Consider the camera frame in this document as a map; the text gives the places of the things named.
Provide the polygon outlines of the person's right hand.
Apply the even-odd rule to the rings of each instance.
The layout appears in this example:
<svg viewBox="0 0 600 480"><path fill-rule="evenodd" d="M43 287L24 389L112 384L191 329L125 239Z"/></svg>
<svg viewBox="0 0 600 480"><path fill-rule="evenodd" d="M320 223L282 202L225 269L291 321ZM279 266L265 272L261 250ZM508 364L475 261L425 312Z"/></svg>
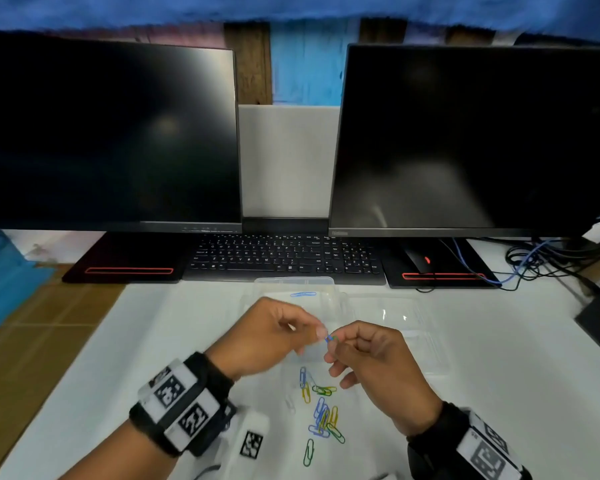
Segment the person's right hand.
<svg viewBox="0 0 600 480"><path fill-rule="evenodd" d="M443 401L425 379L400 332L355 321L330 334L352 345L352 364L336 362L329 368L332 377L342 377L342 389L360 385L404 436L416 436L432 427Z"/></svg>

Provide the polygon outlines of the black mouse with red wheel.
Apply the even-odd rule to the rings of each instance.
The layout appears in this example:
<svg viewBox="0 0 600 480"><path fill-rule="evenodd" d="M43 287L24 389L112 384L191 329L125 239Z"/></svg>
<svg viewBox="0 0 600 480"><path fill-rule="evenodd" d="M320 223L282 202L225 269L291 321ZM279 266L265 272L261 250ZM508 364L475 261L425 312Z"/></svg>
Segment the black mouse with red wheel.
<svg viewBox="0 0 600 480"><path fill-rule="evenodd" d="M404 241L401 246L404 254L412 261L419 274L433 272L429 250L426 245Z"/></svg>

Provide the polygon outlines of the blue plastic bin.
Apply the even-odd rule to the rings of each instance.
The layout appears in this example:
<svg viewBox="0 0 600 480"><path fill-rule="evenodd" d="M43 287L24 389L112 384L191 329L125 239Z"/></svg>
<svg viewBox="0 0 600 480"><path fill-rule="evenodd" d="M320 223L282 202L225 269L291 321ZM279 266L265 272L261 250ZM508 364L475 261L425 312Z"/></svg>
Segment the blue plastic bin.
<svg viewBox="0 0 600 480"><path fill-rule="evenodd" d="M54 272L53 267L39 267L25 259L10 238L0 231L0 325Z"/></svg>

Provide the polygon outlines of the person's left forearm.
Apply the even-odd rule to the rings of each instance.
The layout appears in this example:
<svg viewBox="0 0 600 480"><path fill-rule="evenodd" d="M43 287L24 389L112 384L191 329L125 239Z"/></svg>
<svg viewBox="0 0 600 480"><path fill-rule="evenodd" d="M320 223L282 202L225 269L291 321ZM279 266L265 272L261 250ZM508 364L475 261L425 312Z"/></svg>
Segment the person's left forearm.
<svg viewBox="0 0 600 480"><path fill-rule="evenodd" d="M167 480L177 461L126 420L57 480Z"/></svg>

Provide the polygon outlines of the clear plastic lid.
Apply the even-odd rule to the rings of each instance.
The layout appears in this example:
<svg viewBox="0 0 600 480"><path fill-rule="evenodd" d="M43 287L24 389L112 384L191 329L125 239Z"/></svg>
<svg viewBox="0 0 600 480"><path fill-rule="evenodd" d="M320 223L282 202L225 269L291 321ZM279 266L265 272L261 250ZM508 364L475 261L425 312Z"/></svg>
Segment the clear plastic lid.
<svg viewBox="0 0 600 480"><path fill-rule="evenodd" d="M450 366L437 327L415 298L384 294L342 294L346 320L379 324L400 332L424 375L448 376Z"/></svg>

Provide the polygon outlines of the pile of coloured paper clips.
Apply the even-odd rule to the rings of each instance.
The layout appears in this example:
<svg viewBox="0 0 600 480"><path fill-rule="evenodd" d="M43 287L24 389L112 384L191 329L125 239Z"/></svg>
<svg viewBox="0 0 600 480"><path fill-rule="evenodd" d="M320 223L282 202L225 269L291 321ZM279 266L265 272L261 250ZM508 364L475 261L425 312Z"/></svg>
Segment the pile of coloured paper clips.
<svg viewBox="0 0 600 480"><path fill-rule="evenodd" d="M290 366L288 372L285 403L290 434L301 451L301 466L306 470L325 470L319 466L322 458L326 457L327 464L335 460L328 450L334 446L343 449L347 444L339 426L339 387L309 365Z"/></svg>

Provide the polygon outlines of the blue cloth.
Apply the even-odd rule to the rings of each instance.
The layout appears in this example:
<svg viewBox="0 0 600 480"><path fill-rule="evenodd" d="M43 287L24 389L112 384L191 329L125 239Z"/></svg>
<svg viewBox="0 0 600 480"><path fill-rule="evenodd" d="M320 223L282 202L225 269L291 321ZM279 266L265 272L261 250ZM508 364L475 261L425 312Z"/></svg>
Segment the blue cloth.
<svg viewBox="0 0 600 480"><path fill-rule="evenodd" d="M0 31L373 17L600 42L600 0L0 0Z"/></svg>

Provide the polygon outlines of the black monitor base red stripe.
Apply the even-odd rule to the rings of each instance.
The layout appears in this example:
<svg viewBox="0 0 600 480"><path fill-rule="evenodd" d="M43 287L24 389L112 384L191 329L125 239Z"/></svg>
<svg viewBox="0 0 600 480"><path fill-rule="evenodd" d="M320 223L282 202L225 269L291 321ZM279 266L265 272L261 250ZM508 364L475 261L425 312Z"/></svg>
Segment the black monitor base red stripe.
<svg viewBox="0 0 600 480"><path fill-rule="evenodd" d="M64 283L177 283L196 238L180 233L106 232L64 274Z"/></svg>
<svg viewBox="0 0 600 480"><path fill-rule="evenodd" d="M419 274L401 244L426 245L433 272ZM381 240L378 256L392 289L430 292L436 289L500 289L502 284L465 239L390 238Z"/></svg>

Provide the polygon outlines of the white partition panel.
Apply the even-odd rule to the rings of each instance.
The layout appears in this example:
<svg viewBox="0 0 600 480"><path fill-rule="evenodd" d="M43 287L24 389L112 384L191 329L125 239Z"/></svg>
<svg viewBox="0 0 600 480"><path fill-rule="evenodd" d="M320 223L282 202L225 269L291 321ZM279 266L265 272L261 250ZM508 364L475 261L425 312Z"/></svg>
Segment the white partition panel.
<svg viewBox="0 0 600 480"><path fill-rule="evenodd" d="M328 218L339 115L339 106L239 106L244 217Z"/></svg>

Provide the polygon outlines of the black computer monitor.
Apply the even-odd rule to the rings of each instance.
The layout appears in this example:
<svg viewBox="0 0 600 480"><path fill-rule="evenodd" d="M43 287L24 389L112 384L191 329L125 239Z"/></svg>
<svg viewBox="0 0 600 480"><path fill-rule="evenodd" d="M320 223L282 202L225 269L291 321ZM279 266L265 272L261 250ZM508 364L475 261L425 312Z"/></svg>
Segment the black computer monitor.
<svg viewBox="0 0 600 480"><path fill-rule="evenodd" d="M241 233L234 51L0 32L0 228Z"/></svg>
<svg viewBox="0 0 600 480"><path fill-rule="evenodd" d="M599 216L600 47L348 47L330 235L579 236Z"/></svg>

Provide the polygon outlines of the black keyboard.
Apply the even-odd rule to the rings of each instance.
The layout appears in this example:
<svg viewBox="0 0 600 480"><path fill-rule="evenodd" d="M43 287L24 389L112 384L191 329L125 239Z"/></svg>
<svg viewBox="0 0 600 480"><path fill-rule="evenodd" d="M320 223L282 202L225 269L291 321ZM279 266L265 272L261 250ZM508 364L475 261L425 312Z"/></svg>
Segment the black keyboard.
<svg viewBox="0 0 600 480"><path fill-rule="evenodd" d="M328 277L336 284L386 284L370 241L325 235L210 234L197 238L183 281L254 282L260 278Z"/></svg>

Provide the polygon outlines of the black wristband with marker plates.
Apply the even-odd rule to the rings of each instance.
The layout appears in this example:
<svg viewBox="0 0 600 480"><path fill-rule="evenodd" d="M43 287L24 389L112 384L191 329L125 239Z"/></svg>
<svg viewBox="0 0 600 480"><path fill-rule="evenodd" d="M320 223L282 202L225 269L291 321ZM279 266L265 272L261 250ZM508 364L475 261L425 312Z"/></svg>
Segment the black wristband with marker plates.
<svg viewBox="0 0 600 480"><path fill-rule="evenodd" d="M174 360L140 388L129 421L170 458L246 480L263 468L270 418L230 398L234 380L208 353Z"/></svg>
<svg viewBox="0 0 600 480"><path fill-rule="evenodd" d="M432 427L408 437L408 460L413 480L533 480L501 435L448 402Z"/></svg>

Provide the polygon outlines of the brown wooden post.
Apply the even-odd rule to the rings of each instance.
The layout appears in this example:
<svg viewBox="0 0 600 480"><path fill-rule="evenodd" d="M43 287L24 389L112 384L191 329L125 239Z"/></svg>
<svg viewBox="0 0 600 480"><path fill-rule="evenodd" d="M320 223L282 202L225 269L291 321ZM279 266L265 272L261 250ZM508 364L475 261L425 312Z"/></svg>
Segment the brown wooden post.
<svg viewBox="0 0 600 480"><path fill-rule="evenodd" d="M268 22L225 23L224 40L234 51L240 104L272 105L271 26Z"/></svg>
<svg viewBox="0 0 600 480"><path fill-rule="evenodd" d="M362 18L358 42L363 44L403 44L408 21L401 18Z"/></svg>

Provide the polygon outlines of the person's left hand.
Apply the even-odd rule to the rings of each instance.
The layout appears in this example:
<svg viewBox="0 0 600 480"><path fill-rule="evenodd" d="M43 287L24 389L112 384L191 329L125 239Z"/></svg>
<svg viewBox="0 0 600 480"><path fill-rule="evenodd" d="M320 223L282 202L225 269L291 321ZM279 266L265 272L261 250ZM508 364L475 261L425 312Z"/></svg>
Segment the person's left hand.
<svg viewBox="0 0 600 480"><path fill-rule="evenodd" d="M323 323L299 306L260 298L206 351L232 381L265 372L292 352L292 336L324 338Z"/></svg>

